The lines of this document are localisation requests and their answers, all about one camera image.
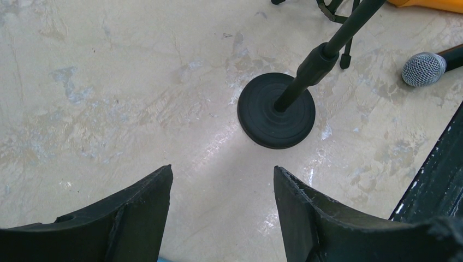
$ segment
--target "black microphone handle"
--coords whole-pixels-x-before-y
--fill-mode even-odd
[[[447,62],[446,72],[458,67],[463,67],[463,44],[438,53]]]

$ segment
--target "rubber foot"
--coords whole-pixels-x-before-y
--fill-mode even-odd
[[[351,56],[343,53],[341,55],[341,60],[339,61],[339,66],[341,69],[347,69],[351,65]]]
[[[281,73],[260,75],[249,82],[238,99],[238,119],[246,134],[257,144],[271,149],[297,145],[312,130],[315,103],[308,90],[285,111],[274,104],[293,77]]]

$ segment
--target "microphone stand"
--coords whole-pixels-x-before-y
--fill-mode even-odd
[[[334,67],[339,51],[386,0],[363,0],[327,42],[314,48],[299,65],[296,77],[268,73],[251,80],[238,100],[238,118],[257,144],[273,149],[295,146],[315,122],[315,103],[307,90]]]

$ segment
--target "blue object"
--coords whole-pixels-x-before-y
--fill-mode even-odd
[[[172,262],[172,261],[165,260],[165,259],[163,259],[163,258],[158,258],[158,262]]]

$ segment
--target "yellow object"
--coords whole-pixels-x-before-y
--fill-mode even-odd
[[[419,5],[463,14],[463,0],[388,0],[397,7]]]

